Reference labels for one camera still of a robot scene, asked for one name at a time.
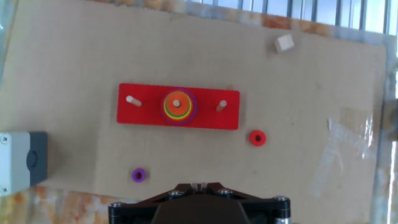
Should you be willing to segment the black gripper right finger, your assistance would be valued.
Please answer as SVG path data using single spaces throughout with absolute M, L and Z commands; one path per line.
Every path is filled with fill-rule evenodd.
M 201 194 L 215 195 L 230 198 L 239 202 L 248 218 L 260 223 L 260 216 L 263 215 L 265 223 L 291 224 L 290 199 L 286 196 L 275 196 L 272 198 L 259 198 L 229 189 L 219 182 L 200 183 L 198 192 Z

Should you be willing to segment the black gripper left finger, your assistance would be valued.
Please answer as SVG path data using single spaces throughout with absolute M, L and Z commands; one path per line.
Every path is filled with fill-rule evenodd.
M 154 216 L 165 202 L 189 196 L 199 191 L 199 184 L 178 184 L 174 189 L 138 203 L 113 202 L 108 206 L 109 224 L 133 223 L 138 216 Z

